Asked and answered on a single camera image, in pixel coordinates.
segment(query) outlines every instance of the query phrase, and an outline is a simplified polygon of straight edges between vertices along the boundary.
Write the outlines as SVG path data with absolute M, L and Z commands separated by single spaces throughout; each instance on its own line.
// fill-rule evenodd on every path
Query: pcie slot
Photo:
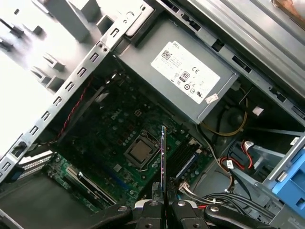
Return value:
M 97 199 L 102 199 L 109 205 L 117 204 L 117 201 L 110 197 L 105 191 L 101 190 L 95 183 L 88 179 L 82 172 L 78 172 L 77 169 L 72 166 L 67 167 L 67 173 L 77 180 L 88 192 L 95 196 Z

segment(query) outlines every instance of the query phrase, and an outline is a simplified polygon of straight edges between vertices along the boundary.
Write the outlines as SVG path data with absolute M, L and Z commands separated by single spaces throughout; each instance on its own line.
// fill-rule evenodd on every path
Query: cable bundle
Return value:
M 237 202 L 246 205 L 246 207 L 251 208 L 253 210 L 258 211 L 260 214 L 265 215 L 266 217 L 273 219 L 275 215 L 268 211 L 267 209 L 263 208 L 259 204 L 243 197 L 237 194 L 232 193 L 212 193 L 205 197 L 199 197 L 195 193 L 193 193 L 189 189 L 189 185 L 187 183 L 184 183 L 180 190 L 189 198 L 196 200 L 199 203 L 202 203 L 203 205 L 199 205 L 199 209 L 205 209 L 206 206 L 210 204 L 220 204 L 223 206 L 228 206 L 230 208 L 236 209 L 241 214 L 250 216 L 250 214 L 245 210 L 245 208 L 242 208 Z

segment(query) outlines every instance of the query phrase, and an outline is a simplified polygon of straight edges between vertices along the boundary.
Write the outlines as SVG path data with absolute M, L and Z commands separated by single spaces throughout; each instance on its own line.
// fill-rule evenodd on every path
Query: metal bracket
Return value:
M 99 42 L 91 49 L 79 66 L 72 72 L 62 87 L 54 95 L 53 102 L 49 108 L 40 116 L 35 124 L 24 133 L 8 150 L 0 161 L 0 183 L 7 174 L 22 159 L 27 150 L 35 142 L 38 136 L 48 126 L 52 119 L 57 115 L 61 108 L 67 103 L 76 90 L 84 83 L 89 75 L 99 66 L 105 57 L 116 47 L 123 35 L 133 25 L 140 16 L 140 9 L 132 9 L 126 15 L 119 17 L 109 30 L 100 38 Z M 20 144 L 25 147 L 20 152 Z

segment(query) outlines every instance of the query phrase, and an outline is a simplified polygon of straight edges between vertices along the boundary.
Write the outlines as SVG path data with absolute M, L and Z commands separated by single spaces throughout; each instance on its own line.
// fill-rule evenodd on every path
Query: black cable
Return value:
M 236 195 L 236 194 L 230 194 L 230 193 L 213 193 L 210 195 L 205 196 L 204 198 L 219 198 L 219 197 L 226 197 L 229 199 L 234 199 L 238 202 L 241 202 L 247 206 L 249 206 L 250 208 L 262 213 L 263 215 L 273 219 L 275 217 L 275 215 L 273 213 L 271 213 L 270 211 L 268 211 L 267 209 L 263 208 L 262 206 L 258 205 L 257 203 L 248 200 L 245 197 L 242 197 L 240 195 Z
M 265 209 L 264 207 L 260 206 L 259 204 L 248 200 L 247 198 L 241 196 L 241 195 L 237 195 L 234 193 L 227 193 L 229 196 L 231 196 L 232 198 L 236 198 L 236 199 L 240 199 L 243 200 L 245 202 L 251 202 L 254 206 L 256 206 L 257 208 L 261 209 L 262 211 L 268 212 L 270 214 L 270 216 L 272 216 L 273 218 L 275 217 L 275 215 L 273 213 L 271 213 L 270 211 L 268 211 L 267 209 Z
M 231 155 L 231 152 L 233 150 L 233 148 L 236 146 L 237 141 L 234 141 L 231 145 L 230 148 L 228 149 L 228 153 L 227 153 L 227 160 L 229 160 L 229 157 Z M 231 173 L 231 176 L 233 177 L 233 180 L 236 180 L 239 185 L 242 187 L 242 189 L 246 192 L 246 194 L 249 196 L 249 199 L 252 200 L 251 194 L 249 189 L 247 188 L 247 186 L 244 184 L 244 182 L 242 182 L 242 180 L 235 174 L 235 172 L 233 172 L 231 169 L 228 169 L 229 172 Z
M 216 155 L 216 149 L 215 146 L 213 145 L 213 143 L 210 141 L 210 139 L 205 135 L 205 133 L 202 131 L 200 125 L 195 125 L 197 132 L 201 135 L 201 137 L 210 144 L 211 148 L 210 150 L 214 152 L 214 154 Z M 205 173 L 202 173 L 200 178 L 197 180 L 193 190 L 195 190 L 200 182 L 200 180 L 202 179 L 202 177 L 205 175 Z
M 202 199 L 199 196 L 195 196 L 192 193 L 188 192 L 187 195 L 191 198 L 197 199 L 199 202 L 203 202 L 203 203 L 207 202 L 205 199 Z M 218 201 L 220 200 L 222 202 L 225 202 L 226 204 L 222 204 L 223 206 L 227 205 L 227 203 L 230 203 L 233 205 L 233 208 L 235 208 L 241 214 L 249 215 L 239 204 L 234 202 L 231 198 L 221 196 L 221 195 L 219 195 L 218 197 L 215 196 L 215 198 L 217 198 Z
M 215 146 L 214 144 L 212 144 L 211 140 L 207 137 L 207 135 L 205 135 L 205 133 L 202 131 L 200 125 L 196 125 L 196 130 L 197 132 L 205 139 L 205 141 L 207 141 L 211 147 L 212 147 L 212 150 L 216 153 L 216 149 L 215 149 Z
M 220 132 L 220 126 L 221 126 L 221 121 L 223 119 L 224 113 L 227 111 L 227 109 L 224 107 L 221 112 L 217 116 L 217 123 L 216 123 L 216 132 Z M 217 140 L 219 138 L 219 135 L 213 135 L 212 137 L 212 143 L 216 144 Z
M 223 196 L 213 196 L 213 197 L 216 198 L 217 200 L 222 201 L 222 202 L 230 203 L 233 206 L 233 208 L 235 208 L 239 213 L 241 213 L 243 215 L 250 216 L 249 213 L 246 212 L 239 204 L 234 202 L 234 200 L 232 200 L 230 198 L 223 197 Z

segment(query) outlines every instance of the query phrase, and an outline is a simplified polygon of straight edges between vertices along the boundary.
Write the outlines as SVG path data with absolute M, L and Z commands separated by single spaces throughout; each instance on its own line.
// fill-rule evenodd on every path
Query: white connector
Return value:
M 183 187 L 187 187 L 187 188 L 189 188 L 190 187 L 190 185 L 187 183 L 187 182 L 182 182 L 180 185 L 179 185 L 179 191 L 181 191 L 181 192 L 184 192 L 184 189 L 183 189 Z

